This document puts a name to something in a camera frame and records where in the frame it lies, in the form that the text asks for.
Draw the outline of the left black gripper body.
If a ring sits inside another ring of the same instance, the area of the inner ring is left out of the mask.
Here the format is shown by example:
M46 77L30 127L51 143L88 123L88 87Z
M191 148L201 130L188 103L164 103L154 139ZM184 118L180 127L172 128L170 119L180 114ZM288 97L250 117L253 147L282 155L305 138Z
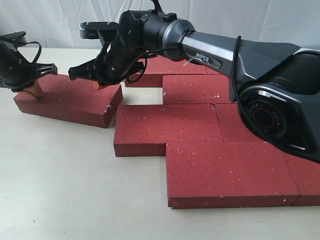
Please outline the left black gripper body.
M37 41L31 44L38 45L34 59L28 61L18 50L26 42L17 39L0 38L0 87L13 92L21 92L33 86L36 80L46 75L57 75L58 68L53 63L38 63L42 53L42 46Z

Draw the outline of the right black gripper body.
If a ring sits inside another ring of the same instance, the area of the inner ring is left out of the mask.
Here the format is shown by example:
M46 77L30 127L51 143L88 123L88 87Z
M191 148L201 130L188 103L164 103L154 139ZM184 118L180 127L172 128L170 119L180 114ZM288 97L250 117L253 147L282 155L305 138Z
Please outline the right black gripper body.
M143 72L145 66L139 62L140 55L147 51L143 47L142 18L146 10L127 10L119 18L119 29L113 41L105 43L92 60L70 67L70 80L85 79L116 85L130 76Z

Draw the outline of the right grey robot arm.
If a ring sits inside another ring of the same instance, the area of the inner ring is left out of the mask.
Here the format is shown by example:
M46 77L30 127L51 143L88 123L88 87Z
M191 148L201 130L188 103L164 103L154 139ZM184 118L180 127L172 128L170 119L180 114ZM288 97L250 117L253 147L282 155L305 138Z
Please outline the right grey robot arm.
M287 154L320 161L319 50L198 32L160 7L127 10L118 22L84 22L80 32L101 40L102 49L71 67L71 80L99 87L132 82L157 56L202 65L228 77L229 100L254 135Z

